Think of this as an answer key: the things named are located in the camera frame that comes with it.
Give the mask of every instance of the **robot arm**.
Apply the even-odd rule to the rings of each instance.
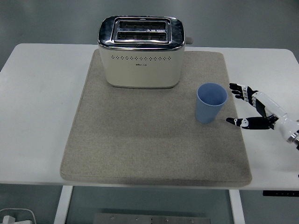
[[[227,118],[226,121],[244,129],[273,129],[278,130],[285,141],[294,142],[299,149],[299,122],[288,118],[287,113],[266,94],[253,91],[249,86],[230,83],[235,97],[242,99],[253,107],[262,117],[246,119]]]

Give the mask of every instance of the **white toaster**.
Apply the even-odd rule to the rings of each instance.
[[[106,80],[126,88],[171,88],[180,78],[185,31],[171,17],[112,16],[99,30]]]

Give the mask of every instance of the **beige mat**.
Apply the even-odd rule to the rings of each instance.
[[[227,88],[216,120],[194,116],[196,89]],[[251,173],[223,55],[185,52],[180,82],[171,89],[115,88],[93,54],[61,164],[66,180],[109,184],[240,187]]]

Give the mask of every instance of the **white table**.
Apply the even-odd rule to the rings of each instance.
[[[0,72],[0,183],[90,185],[59,174],[89,63],[97,45],[20,44]],[[221,52],[230,82],[263,91],[299,119],[299,64],[285,49]],[[239,118],[259,116],[235,99]],[[252,183],[241,189],[299,190],[299,151],[273,130],[242,130]]]

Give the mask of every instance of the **blue cup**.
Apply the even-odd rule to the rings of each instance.
[[[217,83],[204,83],[197,89],[195,117],[204,124],[212,122],[228,99],[227,91]]]

